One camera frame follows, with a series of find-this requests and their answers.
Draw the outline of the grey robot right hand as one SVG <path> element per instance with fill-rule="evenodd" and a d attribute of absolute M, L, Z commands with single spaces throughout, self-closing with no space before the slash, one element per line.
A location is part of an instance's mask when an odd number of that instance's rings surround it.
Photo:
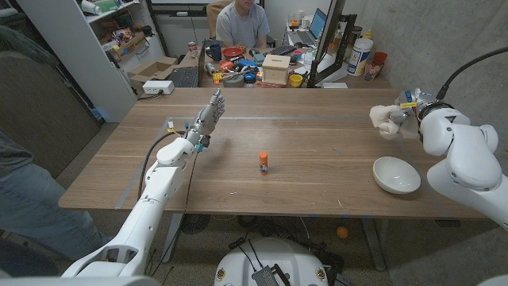
<path fill-rule="evenodd" d="M 398 126 L 398 134 L 403 138 L 418 138 L 420 115 L 423 110 L 436 102 L 435 96 L 415 88 L 404 90 L 395 100 L 395 111 L 388 113 L 388 118 Z"/>

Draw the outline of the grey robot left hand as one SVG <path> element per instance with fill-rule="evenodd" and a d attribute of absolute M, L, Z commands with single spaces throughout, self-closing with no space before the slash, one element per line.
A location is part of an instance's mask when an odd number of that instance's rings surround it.
<path fill-rule="evenodd" d="M 225 100 L 218 88 L 210 98 L 210 102 L 194 117 L 194 121 L 184 138 L 193 145 L 203 145 L 207 148 L 210 145 L 210 135 L 224 112 Z"/>

